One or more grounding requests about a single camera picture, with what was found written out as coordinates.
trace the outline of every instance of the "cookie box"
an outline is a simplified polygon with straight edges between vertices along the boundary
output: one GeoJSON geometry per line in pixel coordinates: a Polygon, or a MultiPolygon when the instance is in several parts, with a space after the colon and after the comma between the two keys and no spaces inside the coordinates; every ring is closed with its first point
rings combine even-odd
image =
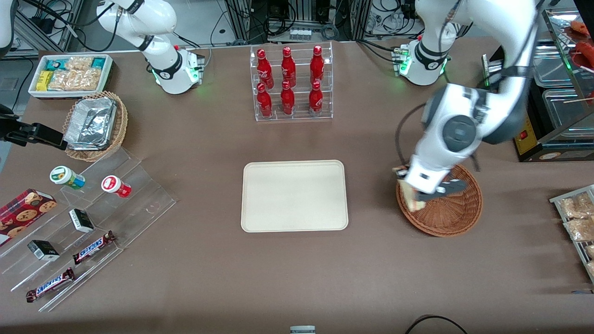
{"type": "Polygon", "coordinates": [[[27,189],[0,208],[0,246],[16,237],[56,206],[56,200],[41,191],[27,189]]]}
{"type": "Polygon", "coordinates": [[[91,94],[101,93],[105,85],[108,81],[109,72],[111,70],[113,60],[112,58],[104,53],[70,53],[66,55],[48,55],[43,56],[39,59],[39,65],[37,65],[37,69],[35,70],[35,74],[33,75],[33,79],[31,80],[31,85],[29,85],[29,94],[31,96],[36,97],[38,99],[71,99],[76,97],[83,97],[91,94]],[[56,61],[59,59],[69,58],[71,56],[77,57],[93,57],[93,58],[104,58],[105,62],[103,63],[103,68],[101,70],[101,76],[99,77],[99,83],[97,85],[96,90],[78,90],[78,91],[44,91],[44,90],[37,90],[37,81],[39,80],[39,76],[42,75],[42,72],[48,66],[48,63],[51,61],[56,61]]]}

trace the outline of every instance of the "coca-cola bottle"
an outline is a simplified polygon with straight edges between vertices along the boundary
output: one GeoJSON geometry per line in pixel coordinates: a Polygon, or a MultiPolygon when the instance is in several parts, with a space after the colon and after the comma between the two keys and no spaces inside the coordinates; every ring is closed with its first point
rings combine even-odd
{"type": "Polygon", "coordinates": [[[283,112],[285,115],[293,115],[295,111],[295,94],[291,89],[289,80],[283,81],[283,91],[280,93],[280,99],[283,102],[283,112]]]}
{"type": "Polygon", "coordinates": [[[260,81],[266,85],[266,89],[272,89],[274,87],[274,79],[272,79],[272,66],[266,59],[266,52],[259,49],[256,54],[258,55],[258,76],[260,81]]]}
{"type": "Polygon", "coordinates": [[[266,91],[266,86],[263,83],[258,83],[256,86],[258,89],[258,95],[256,99],[258,100],[258,108],[260,109],[260,113],[264,118],[271,118],[272,117],[272,99],[270,98],[270,94],[266,91]]]}
{"type": "Polygon", "coordinates": [[[322,99],[324,95],[320,90],[320,81],[315,80],[311,85],[311,92],[309,93],[309,114],[313,117],[318,117],[322,113],[322,99]]]}
{"type": "Polygon", "coordinates": [[[316,80],[322,82],[324,78],[324,59],[322,59],[322,47],[319,45],[314,46],[314,56],[309,63],[309,70],[311,84],[314,84],[316,80]]]}
{"type": "Polygon", "coordinates": [[[280,64],[283,71],[283,80],[287,80],[291,87],[297,85],[297,73],[295,70],[295,60],[291,56],[291,48],[285,46],[283,48],[283,62],[280,64]]]}

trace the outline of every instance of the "bottle cap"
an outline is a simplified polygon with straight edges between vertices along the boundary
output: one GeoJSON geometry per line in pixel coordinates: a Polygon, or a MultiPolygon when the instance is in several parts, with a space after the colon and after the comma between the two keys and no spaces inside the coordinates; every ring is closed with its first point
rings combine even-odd
{"type": "Polygon", "coordinates": [[[264,49],[258,49],[258,51],[256,51],[256,55],[258,56],[258,59],[265,59],[266,51],[264,51],[264,49]]]}

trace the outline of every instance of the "clear acrylic display stand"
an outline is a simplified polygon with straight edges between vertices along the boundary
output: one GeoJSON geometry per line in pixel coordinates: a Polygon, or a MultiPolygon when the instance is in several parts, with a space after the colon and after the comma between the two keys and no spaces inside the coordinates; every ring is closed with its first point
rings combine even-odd
{"type": "Polygon", "coordinates": [[[291,44],[291,54],[295,60],[297,85],[293,87],[295,93],[295,112],[291,116],[285,115],[282,109],[282,102],[280,100],[280,92],[282,92],[283,74],[280,69],[280,64],[283,62],[283,47],[286,45],[261,45],[252,46],[249,58],[250,72],[252,78],[252,93],[254,95],[254,110],[256,121],[291,121],[291,120],[315,120],[315,119],[329,119],[333,116],[333,89],[334,77],[332,72],[333,56],[332,44],[327,43],[298,43],[291,44]],[[320,116],[313,117],[309,114],[309,93],[311,91],[311,82],[309,79],[309,63],[314,54],[314,46],[320,45],[322,47],[322,58],[324,58],[324,79],[321,82],[322,94],[322,111],[320,116]],[[256,85],[260,82],[258,77],[258,57],[256,51],[264,49],[266,51],[266,58],[272,66],[272,78],[274,79],[274,87],[268,91],[272,98],[272,117],[264,118],[258,108],[258,100],[256,98],[258,90],[256,85]]]}
{"type": "Polygon", "coordinates": [[[54,195],[58,205],[46,214],[49,219],[41,221],[45,218],[42,217],[25,233],[0,248],[1,278],[12,286],[11,291],[22,295],[23,303],[26,303],[27,291],[50,281],[68,267],[73,268],[75,281],[64,283],[32,304],[32,307],[41,306],[40,312],[56,307],[176,203],[144,171],[140,161],[123,148],[101,158],[81,175],[86,179],[83,188],[62,187],[54,195]],[[132,187],[128,198],[120,198],[101,189],[101,181],[108,175],[116,175],[132,187]],[[68,214],[74,208],[88,213],[94,225],[93,232],[83,233],[74,228],[68,214]],[[75,267],[72,256],[110,230],[116,241],[75,267]],[[53,262],[38,260],[27,247],[31,240],[49,241],[60,257],[53,262]]]}

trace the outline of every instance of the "brown wicker basket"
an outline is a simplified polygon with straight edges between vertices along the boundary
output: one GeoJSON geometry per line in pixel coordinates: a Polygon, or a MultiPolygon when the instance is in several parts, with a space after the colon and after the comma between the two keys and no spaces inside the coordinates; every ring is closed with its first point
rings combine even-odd
{"type": "Polygon", "coordinates": [[[464,180],[468,186],[462,192],[430,200],[424,209],[416,212],[408,210],[396,185],[396,199],[406,218],[421,231],[436,237],[455,237],[468,232],[482,213],[481,189],[472,174],[464,166],[456,165],[446,181],[448,179],[464,180]]]}
{"type": "MultiPolygon", "coordinates": [[[[101,97],[109,97],[118,104],[118,110],[116,111],[116,119],[113,122],[111,144],[106,150],[103,151],[75,151],[71,149],[66,149],[66,154],[73,159],[84,160],[86,162],[95,162],[103,156],[116,152],[118,148],[122,145],[122,142],[124,141],[124,136],[126,135],[126,126],[128,126],[128,111],[126,110],[126,106],[124,105],[124,103],[122,103],[122,100],[116,94],[113,94],[111,92],[91,94],[83,97],[82,99],[98,99],[101,97]]],[[[62,127],[62,133],[66,133],[66,130],[68,129],[68,124],[70,124],[70,118],[72,117],[73,111],[74,106],[70,108],[70,112],[68,113],[68,116],[66,116],[66,121],[64,122],[64,126],[62,127]]]]}

